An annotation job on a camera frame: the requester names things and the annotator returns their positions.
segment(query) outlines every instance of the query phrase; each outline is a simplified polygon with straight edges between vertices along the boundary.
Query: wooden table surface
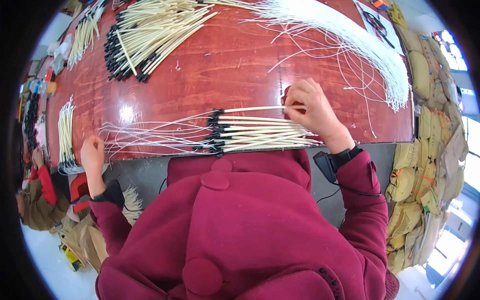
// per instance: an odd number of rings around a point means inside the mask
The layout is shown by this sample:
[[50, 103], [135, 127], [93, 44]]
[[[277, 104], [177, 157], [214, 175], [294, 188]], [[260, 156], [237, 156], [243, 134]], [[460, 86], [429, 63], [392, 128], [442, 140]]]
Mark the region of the wooden table surface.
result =
[[[364, 27], [352, 0], [322, 2]], [[349, 128], [354, 140], [360, 143], [413, 140], [410, 102], [407, 108], [397, 113], [386, 103], [369, 101], [367, 104], [363, 95], [344, 89], [347, 84], [339, 71], [336, 57], [315, 59], [301, 53], [268, 73], [279, 61], [299, 51], [292, 40], [281, 36], [271, 44], [276, 32], [261, 28], [256, 22], [239, 24], [241, 19], [254, 18], [250, 11], [222, 5], [216, 5], [213, 11], [219, 14], [173, 51], [144, 84], [138, 83], [133, 76], [123, 82], [107, 80], [109, 73], [105, 67], [103, 44], [106, 33], [115, 23], [115, 13], [107, 6], [98, 23], [100, 40], [95, 40], [94, 49], [90, 47], [71, 71], [65, 69], [60, 73], [56, 79], [56, 95], [48, 100], [47, 134], [51, 166], [56, 167], [59, 162], [57, 123], [59, 111], [70, 95], [73, 95], [76, 106], [72, 144], [80, 163], [84, 139], [98, 134], [98, 128], [104, 122], [125, 126], [133, 122], [177, 120], [213, 108], [280, 105], [285, 88], [297, 79], [308, 77], [321, 84], [336, 115]], [[76, 24], [77, 20], [73, 21], [68, 33], [74, 32]], [[319, 32], [307, 32], [306, 36], [317, 41], [325, 40]], [[297, 42], [303, 48], [318, 47], [302, 39]], [[335, 50], [311, 52], [315, 56], [335, 53]], [[361, 80], [348, 68], [342, 56], [340, 65], [350, 84], [361, 87]], [[363, 67], [365, 72], [374, 74], [371, 67]], [[378, 72], [375, 72], [375, 79], [383, 82]], [[381, 85], [372, 84], [371, 88], [384, 97]], [[377, 138], [371, 133], [367, 111], [370, 112]], [[283, 118], [281, 110], [252, 112], [249, 116]], [[130, 147], [130, 150], [173, 153], [164, 147], [150, 146]], [[152, 155], [118, 153], [112, 159], [148, 156]]]

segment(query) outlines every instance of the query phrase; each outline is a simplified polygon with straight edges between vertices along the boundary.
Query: black wrist strap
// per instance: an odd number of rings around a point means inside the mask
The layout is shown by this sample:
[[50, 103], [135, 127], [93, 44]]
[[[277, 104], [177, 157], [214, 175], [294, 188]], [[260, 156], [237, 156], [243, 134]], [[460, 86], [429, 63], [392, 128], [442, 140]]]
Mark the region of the black wrist strap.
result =
[[347, 149], [337, 154], [329, 154], [330, 161], [332, 162], [333, 170], [336, 173], [341, 166], [351, 161], [357, 156], [363, 149], [358, 148], [356, 145], [353, 149]]
[[98, 196], [93, 197], [90, 201], [93, 202], [112, 202], [120, 209], [123, 209], [125, 199], [123, 198], [123, 192], [121, 191], [120, 183], [114, 179], [107, 184], [107, 189]]

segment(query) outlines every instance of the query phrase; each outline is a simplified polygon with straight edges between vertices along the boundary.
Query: plastic bag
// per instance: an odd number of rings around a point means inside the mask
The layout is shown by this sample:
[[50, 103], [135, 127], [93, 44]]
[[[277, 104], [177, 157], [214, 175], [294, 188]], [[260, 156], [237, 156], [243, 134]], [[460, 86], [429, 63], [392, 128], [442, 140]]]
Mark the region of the plastic bag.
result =
[[63, 60], [67, 60], [70, 56], [70, 51], [72, 49], [72, 34], [70, 33], [65, 37], [63, 43], [55, 50], [53, 57], [57, 58], [59, 54], [62, 55]]
[[50, 67], [52, 67], [52, 70], [55, 73], [55, 75], [60, 74], [64, 66], [65, 66], [65, 58], [61, 53], [58, 54], [50, 63]]

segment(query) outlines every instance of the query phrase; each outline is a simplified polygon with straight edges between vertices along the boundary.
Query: left hand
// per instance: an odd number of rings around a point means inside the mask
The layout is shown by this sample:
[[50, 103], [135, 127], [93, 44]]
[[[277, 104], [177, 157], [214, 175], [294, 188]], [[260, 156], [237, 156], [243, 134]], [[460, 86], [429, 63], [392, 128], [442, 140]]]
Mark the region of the left hand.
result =
[[40, 147], [35, 148], [32, 152], [32, 162], [35, 170], [38, 170], [41, 166], [44, 165], [43, 163], [43, 151]]
[[96, 135], [91, 135], [84, 141], [80, 150], [80, 158], [87, 175], [88, 189], [92, 198], [102, 194], [106, 189], [102, 179], [102, 168], [105, 163], [103, 149], [103, 140]]

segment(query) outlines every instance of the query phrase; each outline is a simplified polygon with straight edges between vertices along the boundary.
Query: hand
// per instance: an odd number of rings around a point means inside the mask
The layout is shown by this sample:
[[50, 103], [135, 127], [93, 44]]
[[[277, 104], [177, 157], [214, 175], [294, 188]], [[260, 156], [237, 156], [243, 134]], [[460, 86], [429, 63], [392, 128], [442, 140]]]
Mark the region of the hand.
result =
[[84, 141], [80, 150], [80, 160], [87, 175], [88, 189], [92, 198], [102, 194], [106, 189], [102, 179], [102, 168], [105, 162], [103, 149], [102, 139], [91, 135]]
[[43, 151], [40, 147], [37, 147], [32, 152], [32, 163], [35, 170], [38, 170], [41, 166], [44, 165], [43, 163]]
[[286, 108], [285, 113], [292, 121], [318, 134], [332, 154], [355, 147], [350, 132], [340, 123], [322, 88], [312, 78], [302, 79], [288, 89], [285, 106], [291, 106], [294, 102], [306, 106], [305, 114], [293, 108]]

